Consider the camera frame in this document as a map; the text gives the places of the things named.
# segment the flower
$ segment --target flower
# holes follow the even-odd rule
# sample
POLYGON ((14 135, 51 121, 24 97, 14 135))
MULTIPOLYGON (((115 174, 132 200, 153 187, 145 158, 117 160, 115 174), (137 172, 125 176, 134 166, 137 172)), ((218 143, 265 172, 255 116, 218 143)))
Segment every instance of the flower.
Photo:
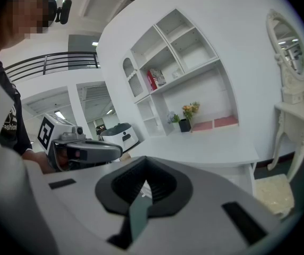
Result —
POLYGON ((168 124, 178 123, 179 121, 180 121, 179 115, 175 114, 174 112, 168 113, 168 115, 167 115, 168 124))
POLYGON ((200 104, 198 102, 193 102, 190 105, 183 106, 183 115, 187 120, 191 120, 193 113, 196 113, 199 109, 200 104))

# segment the ornate mirror frame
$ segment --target ornate mirror frame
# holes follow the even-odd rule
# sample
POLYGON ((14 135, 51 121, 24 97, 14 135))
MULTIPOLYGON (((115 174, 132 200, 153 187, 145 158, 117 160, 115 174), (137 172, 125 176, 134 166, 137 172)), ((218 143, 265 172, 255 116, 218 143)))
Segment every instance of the ornate mirror frame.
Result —
POLYGON ((283 101, 290 104, 295 104, 303 101, 304 97, 304 65, 301 74, 298 74, 286 60, 285 55, 281 47, 278 45, 278 39, 275 35, 275 31, 273 29, 273 23, 275 20, 283 22, 286 26, 288 26, 292 31, 297 34, 297 38, 299 39, 299 44, 301 47, 302 55, 303 55, 303 63, 304 63, 304 42, 300 38, 296 29, 284 18, 284 16, 275 11, 270 10, 267 15, 267 31, 270 37, 271 43, 275 49, 275 59, 277 60, 277 64, 281 68, 282 75, 282 95, 283 101))

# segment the black railing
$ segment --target black railing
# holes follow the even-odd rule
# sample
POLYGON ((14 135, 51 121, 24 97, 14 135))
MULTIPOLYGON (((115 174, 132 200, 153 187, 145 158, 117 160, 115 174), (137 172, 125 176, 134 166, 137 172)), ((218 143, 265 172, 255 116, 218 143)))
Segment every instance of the black railing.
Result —
POLYGON ((4 70, 11 81, 31 79, 64 70, 99 68, 96 52, 60 52, 25 59, 4 70))

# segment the black t-shirt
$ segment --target black t-shirt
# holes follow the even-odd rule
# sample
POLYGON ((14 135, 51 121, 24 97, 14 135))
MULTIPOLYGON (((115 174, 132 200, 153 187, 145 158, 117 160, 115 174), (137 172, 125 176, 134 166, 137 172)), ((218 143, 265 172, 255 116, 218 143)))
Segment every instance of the black t-shirt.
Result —
POLYGON ((9 111, 0 132, 0 144, 12 148, 22 155, 28 148, 31 149, 32 147, 23 123, 21 95, 7 77, 1 61, 0 85, 14 101, 14 105, 9 111))

